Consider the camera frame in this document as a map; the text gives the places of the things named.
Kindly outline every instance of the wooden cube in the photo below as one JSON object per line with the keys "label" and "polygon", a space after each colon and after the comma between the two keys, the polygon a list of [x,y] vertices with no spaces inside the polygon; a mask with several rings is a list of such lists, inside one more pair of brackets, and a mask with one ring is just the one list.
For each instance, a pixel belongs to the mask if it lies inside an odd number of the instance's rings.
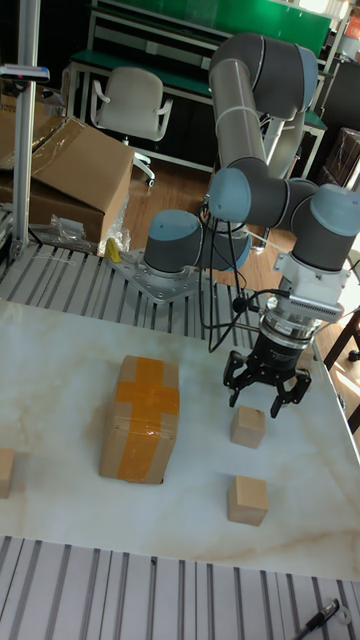
{"label": "wooden cube", "polygon": [[265,480],[235,476],[228,491],[228,518],[258,527],[269,509]]}
{"label": "wooden cube", "polygon": [[257,449],[265,435],[265,413],[240,405],[231,423],[231,442]]}
{"label": "wooden cube", "polygon": [[0,449],[0,498],[7,498],[10,490],[15,449]]}
{"label": "wooden cube", "polygon": [[314,362],[314,350],[312,347],[308,347],[307,349],[304,349],[304,351],[302,352],[297,362],[296,368],[307,369],[308,371],[311,371],[313,362]]}

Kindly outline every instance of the cardboard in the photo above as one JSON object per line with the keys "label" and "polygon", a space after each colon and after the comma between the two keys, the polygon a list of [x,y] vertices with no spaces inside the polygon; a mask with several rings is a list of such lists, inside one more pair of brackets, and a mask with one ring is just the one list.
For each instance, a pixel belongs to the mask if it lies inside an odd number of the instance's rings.
{"label": "cardboard", "polygon": [[360,17],[357,15],[352,15],[349,20],[349,24],[346,27],[345,36],[349,38],[355,38],[355,40],[360,40]]}
{"label": "cardboard", "polygon": [[343,127],[325,163],[341,187],[352,187],[360,171],[360,132]]}
{"label": "cardboard", "polygon": [[231,423],[231,442],[257,449],[265,435],[265,413],[240,405]]}
{"label": "cardboard", "polygon": [[[44,106],[35,102],[33,151],[35,151],[55,129],[63,118],[46,113]],[[16,99],[2,95],[0,103],[0,169],[14,168]]]}
{"label": "cardboard", "polygon": [[258,527],[269,510],[265,480],[235,476],[228,491],[228,518]]}
{"label": "cardboard", "polygon": [[[128,194],[133,158],[133,149],[97,129],[60,119],[33,153],[30,224],[50,225],[56,215],[81,223],[86,241],[99,243]],[[12,177],[0,171],[0,202],[11,201]]]}
{"label": "cardboard", "polygon": [[321,187],[322,184],[334,184],[339,187],[339,183],[335,180],[334,176],[330,173],[329,169],[325,166],[321,167],[319,175],[317,177],[317,184]]}
{"label": "cardboard", "polygon": [[160,484],[179,419],[178,366],[126,356],[105,426],[100,475]]}
{"label": "cardboard", "polygon": [[0,498],[7,498],[10,491],[15,449],[0,449]]}

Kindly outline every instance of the office chair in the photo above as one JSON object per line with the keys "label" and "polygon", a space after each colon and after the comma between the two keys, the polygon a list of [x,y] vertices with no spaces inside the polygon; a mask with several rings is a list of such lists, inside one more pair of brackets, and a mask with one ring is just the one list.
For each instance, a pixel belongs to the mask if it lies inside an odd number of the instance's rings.
{"label": "office chair", "polygon": [[[166,100],[161,107],[162,97],[163,84],[153,73],[133,67],[118,67],[109,77],[105,94],[100,82],[93,81],[91,121],[98,129],[123,133],[125,144],[129,144],[127,136],[158,142],[166,133],[173,104],[172,100]],[[102,100],[99,110],[98,98]],[[155,174],[150,169],[150,158],[135,152],[134,164],[146,173],[146,182],[152,187]]]}

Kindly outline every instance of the packing tape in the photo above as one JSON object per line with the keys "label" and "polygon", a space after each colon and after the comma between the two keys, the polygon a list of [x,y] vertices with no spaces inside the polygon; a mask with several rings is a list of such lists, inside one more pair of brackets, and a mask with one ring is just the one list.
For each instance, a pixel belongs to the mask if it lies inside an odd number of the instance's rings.
{"label": "packing tape", "polygon": [[131,403],[130,428],[117,478],[145,482],[161,436],[162,414],[179,413],[179,390],[163,385],[159,360],[139,358],[133,382],[120,381],[116,402]]}

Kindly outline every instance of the white marble surface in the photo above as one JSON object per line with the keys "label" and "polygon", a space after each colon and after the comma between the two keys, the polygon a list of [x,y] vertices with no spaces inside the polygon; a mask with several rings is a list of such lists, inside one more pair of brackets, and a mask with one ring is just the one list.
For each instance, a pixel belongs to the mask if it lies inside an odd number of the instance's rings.
{"label": "white marble surface", "polygon": [[[17,451],[0,534],[242,567],[360,579],[360,468],[320,364],[298,406],[269,417],[258,450],[230,442],[228,352],[155,331],[0,301],[0,446]],[[178,440],[160,486],[101,478],[108,401],[126,354],[180,365]],[[236,474],[263,478],[259,528],[229,522]]]}

